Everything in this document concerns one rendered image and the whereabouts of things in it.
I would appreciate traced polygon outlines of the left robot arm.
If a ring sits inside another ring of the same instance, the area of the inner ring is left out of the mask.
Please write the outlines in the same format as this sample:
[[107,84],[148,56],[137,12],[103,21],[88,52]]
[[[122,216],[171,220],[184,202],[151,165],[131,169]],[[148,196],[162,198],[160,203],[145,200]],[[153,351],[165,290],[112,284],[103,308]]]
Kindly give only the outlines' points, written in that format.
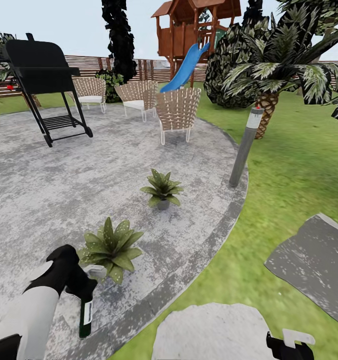
[[32,283],[0,322],[0,360],[43,360],[60,296],[65,292],[93,299],[97,278],[107,275],[103,265],[79,266],[75,250],[54,250],[29,278]]

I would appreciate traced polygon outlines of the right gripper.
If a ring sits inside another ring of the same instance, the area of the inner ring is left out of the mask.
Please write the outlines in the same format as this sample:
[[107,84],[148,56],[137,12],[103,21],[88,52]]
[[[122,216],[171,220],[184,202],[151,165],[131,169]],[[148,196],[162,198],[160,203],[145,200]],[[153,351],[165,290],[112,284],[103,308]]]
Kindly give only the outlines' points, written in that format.
[[295,344],[295,348],[286,346],[284,341],[271,336],[271,332],[267,332],[266,344],[272,349],[273,357],[278,360],[284,360],[286,356],[295,356],[299,360],[314,360],[314,353],[306,344]]

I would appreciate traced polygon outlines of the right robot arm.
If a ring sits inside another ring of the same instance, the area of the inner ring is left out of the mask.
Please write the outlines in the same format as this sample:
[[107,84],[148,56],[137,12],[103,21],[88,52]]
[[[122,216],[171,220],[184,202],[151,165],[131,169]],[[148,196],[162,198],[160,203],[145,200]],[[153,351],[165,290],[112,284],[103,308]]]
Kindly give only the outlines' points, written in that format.
[[[314,360],[314,353],[307,344],[314,345],[315,338],[308,333],[283,328],[283,340],[267,332],[266,344],[272,349],[273,357],[278,360]],[[301,342],[301,344],[295,343]]]

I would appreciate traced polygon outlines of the insectifuge atomizer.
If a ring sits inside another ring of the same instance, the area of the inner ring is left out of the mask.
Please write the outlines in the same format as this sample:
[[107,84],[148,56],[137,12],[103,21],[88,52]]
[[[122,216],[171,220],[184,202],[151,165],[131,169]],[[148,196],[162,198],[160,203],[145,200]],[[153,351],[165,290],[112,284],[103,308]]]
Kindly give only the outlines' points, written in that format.
[[91,334],[92,329],[93,300],[81,297],[79,338],[86,338]]

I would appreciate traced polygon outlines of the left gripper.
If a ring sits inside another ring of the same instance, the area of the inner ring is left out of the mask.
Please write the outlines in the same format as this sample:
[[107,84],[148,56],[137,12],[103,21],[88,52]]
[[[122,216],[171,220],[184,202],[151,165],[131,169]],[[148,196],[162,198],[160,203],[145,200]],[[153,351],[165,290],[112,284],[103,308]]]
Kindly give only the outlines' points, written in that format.
[[98,285],[96,278],[89,278],[84,270],[81,270],[81,273],[79,277],[70,282],[66,283],[67,288],[65,289],[65,292],[68,294],[73,294],[78,297],[87,297],[90,301],[93,299],[93,291]]

